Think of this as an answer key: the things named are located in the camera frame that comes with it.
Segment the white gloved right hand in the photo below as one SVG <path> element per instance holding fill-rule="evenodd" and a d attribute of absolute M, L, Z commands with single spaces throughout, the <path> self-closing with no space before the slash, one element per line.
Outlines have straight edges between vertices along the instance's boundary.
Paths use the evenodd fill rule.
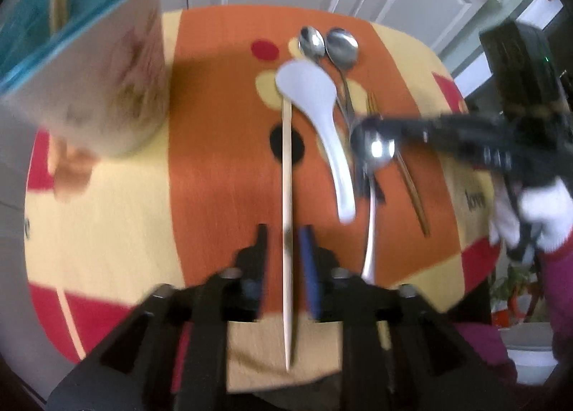
<path fill-rule="evenodd" d="M 572 196 L 560 177 L 538 188 L 523 188 L 517 192 L 517 210 L 510 203 L 507 186 L 501 178 L 492 180 L 494 201 L 490 218 L 491 245 L 503 240 L 508 249 L 519 244 L 520 222 L 536 226 L 538 248 L 545 254 L 555 253 L 572 233 Z"/>

